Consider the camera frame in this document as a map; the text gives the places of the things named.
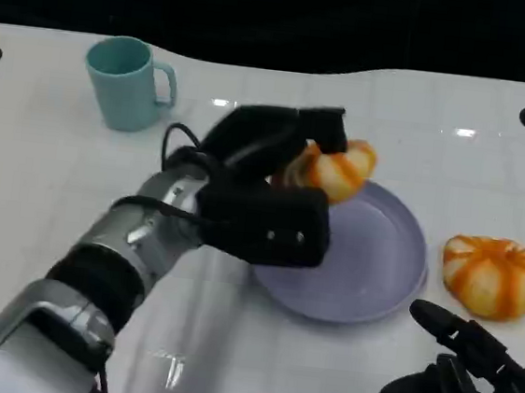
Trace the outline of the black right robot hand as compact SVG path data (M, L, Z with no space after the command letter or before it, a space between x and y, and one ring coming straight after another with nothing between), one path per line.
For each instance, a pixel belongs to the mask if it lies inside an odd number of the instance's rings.
M409 312L451 353L438 354L424 371L393 380L379 393L525 393L525 369L479 323L426 300L414 300Z

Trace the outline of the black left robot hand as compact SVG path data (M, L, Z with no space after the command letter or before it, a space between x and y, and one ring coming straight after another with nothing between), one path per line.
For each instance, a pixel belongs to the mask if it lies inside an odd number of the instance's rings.
M209 131L200 149L229 177L247 184L287 167L314 143L322 153L348 149L342 107L240 105Z

